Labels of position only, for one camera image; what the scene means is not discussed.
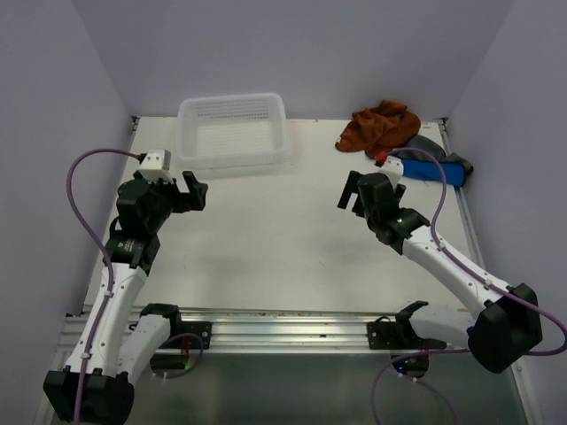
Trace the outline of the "blue and grey towel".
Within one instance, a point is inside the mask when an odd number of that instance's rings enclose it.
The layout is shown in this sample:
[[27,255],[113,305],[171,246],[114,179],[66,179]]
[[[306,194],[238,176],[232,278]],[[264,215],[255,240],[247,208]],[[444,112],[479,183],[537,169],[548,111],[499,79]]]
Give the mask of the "blue and grey towel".
[[442,182],[440,167],[448,185],[463,187],[472,174],[473,165],[456,153],[446,154],[431,139],[416,135],[402,149],[393,153],[404,166],[404,176],[426,182]]

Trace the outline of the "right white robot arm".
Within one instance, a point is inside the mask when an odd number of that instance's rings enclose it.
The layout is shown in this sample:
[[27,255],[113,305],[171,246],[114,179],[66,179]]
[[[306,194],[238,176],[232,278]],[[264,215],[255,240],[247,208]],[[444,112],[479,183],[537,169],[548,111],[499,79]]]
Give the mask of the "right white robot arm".
[[426,270],[464,305],[463,311],[415,301],[393,322],[373,321],[369,332],[391,347],[403,349],[449,344],[469,350],[486,370],[499,374],[542,340],[540,317],[533,307],[535,292],[488,274],[459,252],[447,255],[450,244],[433,236],[430,222],[414,209],[400,206],[405,191],[382,173],[349,173],[338,201],[363,218],[377,240]]

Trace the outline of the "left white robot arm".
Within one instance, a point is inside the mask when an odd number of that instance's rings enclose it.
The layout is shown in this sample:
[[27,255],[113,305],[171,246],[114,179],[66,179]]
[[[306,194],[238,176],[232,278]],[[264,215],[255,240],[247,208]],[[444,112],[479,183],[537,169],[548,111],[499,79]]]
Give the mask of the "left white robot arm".
[[201,212],[208,187],[183,172],[187,191],[175,181],[150,182],[141,173],[118,188],[103,253],[103,271],[89,318],[66,364],[48,372],[43,391],[61,421],[72,424],[123,424],[141,373],[161,346],[181,343],[204,351],[201,332],[184,330],[176,305],[149,304],[130,335],[125,333],[138,293],[159,251],[158,232],[173,213]]

